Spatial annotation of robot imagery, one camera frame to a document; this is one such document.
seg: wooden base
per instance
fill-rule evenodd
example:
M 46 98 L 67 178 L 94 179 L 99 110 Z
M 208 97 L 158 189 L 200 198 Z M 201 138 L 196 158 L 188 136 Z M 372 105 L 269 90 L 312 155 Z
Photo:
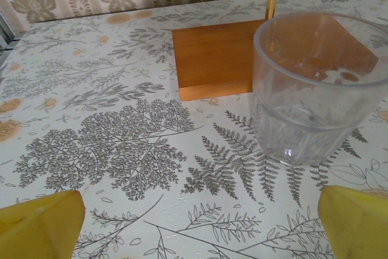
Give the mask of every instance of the wooden base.
M 263 22 L 173 30 L 181 101 L 251 92 L 253 36 Z
M 181 100 L 251 92 L 253 36 L 263 22 L 173 30 Z M 276 35 L 274 47 L 264 46 L 263 50 L 274 62 L 305 78 L 322 81 L 327 78 L 327 72 L 338 71 L 337 84 L 342 80 L 357 82 L 372 72 L 378 62 L 378 58 L 331 15 L 285 18 L 276 23 L 276 30 L 281 33 Z M 289 86 L 281 76 L 275 77 L 273 82 L 278 90 Z

